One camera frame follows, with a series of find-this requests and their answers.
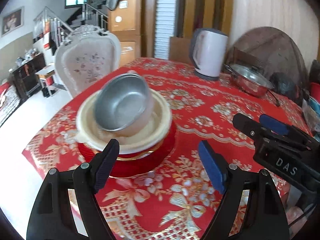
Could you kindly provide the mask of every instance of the white ornate chair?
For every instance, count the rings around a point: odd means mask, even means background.
[[[97,26],[82,25],[61,45],[55,56],[55,73],[74,98],[119,67],[118,38]]]

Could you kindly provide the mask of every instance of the painting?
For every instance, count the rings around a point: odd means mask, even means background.
[[[7,14],[2,20],[2,36],[23,25],[23,7]]]

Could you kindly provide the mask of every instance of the stainless steel bowl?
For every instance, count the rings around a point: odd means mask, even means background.
[[[153,97],[144,78],[126,73],[113,78],[102,89],[94,116],[103,130],[132,136],[148,123],[153,105]]]
[[[232,72],[233,80],[238,87],[255,97],[262,97],[268,90],[273,89],[269,80],[250,68],[238,64],[225,65],[225,67]]]

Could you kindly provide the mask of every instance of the gold rim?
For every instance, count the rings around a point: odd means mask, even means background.
[[[169,152],[169,154],[162,160],[162,162],[161,162],[157,167],[153,168],[153,169],[150,170],[150,171],[147,171],[147,172],[144,172],[144,173],[141,173],[141,174],[136,174],[136,175],[133,175],[133,176],[130,176],[130,177],[114,177],[114,176],[111,176],[111,175],[110,175],[109,178],[113,178],[113,179],[131,179],[131,178],[136,178],[136,177],[142,176],[142,175],[144,175],[144,174],[146,174],[146,173],[148,173],[148,172],[152,172],[152,171],[155,171],[155,170],[159,169],[159,168],[163,165],[164,161],[166,161],[167,159],[169,159],[169,158],[171,157],[171,155],[176,151],[176,147],[177,147],[177,137],[178,137],[177,134],[178,134],[178,133],[179,133],[179,130],[177,129],[177,130],[176,130],[176,133],[175,133],[175,135],[174,135],[175,142],[174,142],[174,146],[173,146],[172,150]]]
[[[151,154],[153,153],[154,151],[156,151],[157,149],[160,148],[160,146],[162,145],[163,143],[163,140],[161,140],[160,142],[158,142],[153,148],[151,148],[150,150],[146,150],[146,151],[143,151],[141,152],[139,155],[135,156],[135,157],[131,157],[131,158],[122,158],[122,157],[118,157],[117,158],[117,161],[134,161],[134,160],[137,160],[138,158],[140,158],[141,156],[143,156],[144,154]]]
[[[160,142],[158,142],[156,145],[154,145],[151,149],[145,150],[143,152],[141,152],[139,155],[135,156],[135,157],[131,157],[131,158],[122,158],[122,157],[118,157],[117,161],[134,161],[137,160],[138,158],[140,158],[141,156],[143,156],[144,154],[151,154],[153,152],[155,152],[157,149],[160,148],[160,146],[163,144],[164,139],[162,139]],[[92,147],[90,145],[88,145],[87,143],[84,143],[84,146],[86,146],[88,149],[92,150],[92,152],[94,154],[99,153],[100,151],[96,150],[96,149],[92,149]]]

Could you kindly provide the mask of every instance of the black bag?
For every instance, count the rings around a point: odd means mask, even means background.
[[[298,87],[290,77],[282,72],[274,72],[270,77],[270,82],[274,87],[272,91],[286,96],[298,106],[302,106],[304,91]]]

